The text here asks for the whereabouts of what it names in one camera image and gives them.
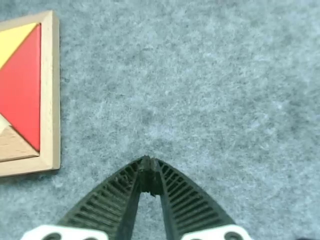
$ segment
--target red triangle piece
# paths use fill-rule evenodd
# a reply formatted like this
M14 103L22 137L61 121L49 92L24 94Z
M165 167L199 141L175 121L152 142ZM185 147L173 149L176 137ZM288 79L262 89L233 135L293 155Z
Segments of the red triangle piece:
M0 69L0 114L40 151L41 25Z

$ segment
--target gray felt surface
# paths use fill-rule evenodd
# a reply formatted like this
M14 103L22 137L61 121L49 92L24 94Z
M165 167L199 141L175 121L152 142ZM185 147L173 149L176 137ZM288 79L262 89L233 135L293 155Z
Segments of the gray felt surface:
M145 154L256 240L320 238L320 1L0 0L0 21L49 9L62 167L0 179L0 240ZM158 198L141 197L132 239L165 239Z

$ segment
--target tangram puzzle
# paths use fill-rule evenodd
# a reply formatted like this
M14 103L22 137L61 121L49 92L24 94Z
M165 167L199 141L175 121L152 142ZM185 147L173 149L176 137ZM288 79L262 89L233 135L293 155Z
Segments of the tangram puzzle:
M59 20L0 22L0 177L59 167Z

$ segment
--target yellow triangle piece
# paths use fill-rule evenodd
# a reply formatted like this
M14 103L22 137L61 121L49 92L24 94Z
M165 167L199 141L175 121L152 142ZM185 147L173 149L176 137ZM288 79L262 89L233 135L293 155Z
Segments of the yellow triangle piece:
M37 23L30 23L0 31L0 69L23 43Z

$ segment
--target screw hole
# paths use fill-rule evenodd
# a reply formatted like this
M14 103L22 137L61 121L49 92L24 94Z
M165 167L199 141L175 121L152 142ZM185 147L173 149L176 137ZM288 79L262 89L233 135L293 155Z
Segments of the screw hole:
M50 233L49 235L42 238L42 240L61 240L61 235L57 232Z
M225 240L243 240L242 236L236 232L230 231L224 235Z

